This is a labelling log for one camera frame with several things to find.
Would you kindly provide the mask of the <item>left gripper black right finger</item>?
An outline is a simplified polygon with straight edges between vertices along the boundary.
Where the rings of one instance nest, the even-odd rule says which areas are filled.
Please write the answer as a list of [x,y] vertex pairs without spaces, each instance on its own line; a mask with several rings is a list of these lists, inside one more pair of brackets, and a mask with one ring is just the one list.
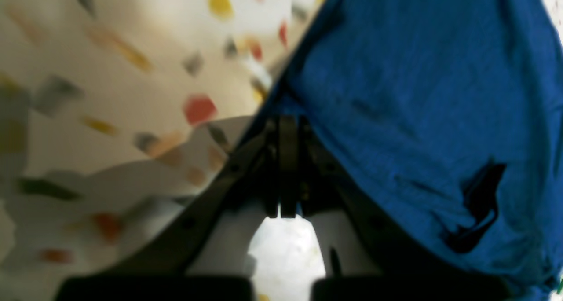
[[354,183],[304,119],[290,119],[290,216],[314,227],[326,277],[312,301],[505,301],[502,279],[431,253]]

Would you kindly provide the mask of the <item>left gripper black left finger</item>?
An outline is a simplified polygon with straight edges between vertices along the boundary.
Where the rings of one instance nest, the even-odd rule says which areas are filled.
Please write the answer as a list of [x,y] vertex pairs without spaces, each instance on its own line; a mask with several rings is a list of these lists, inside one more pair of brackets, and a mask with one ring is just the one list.
[[140,251],[68,279],[58,301],[253,301],[247,249],[266,217],[290,217],[290,117],[253,123],[219,176]]

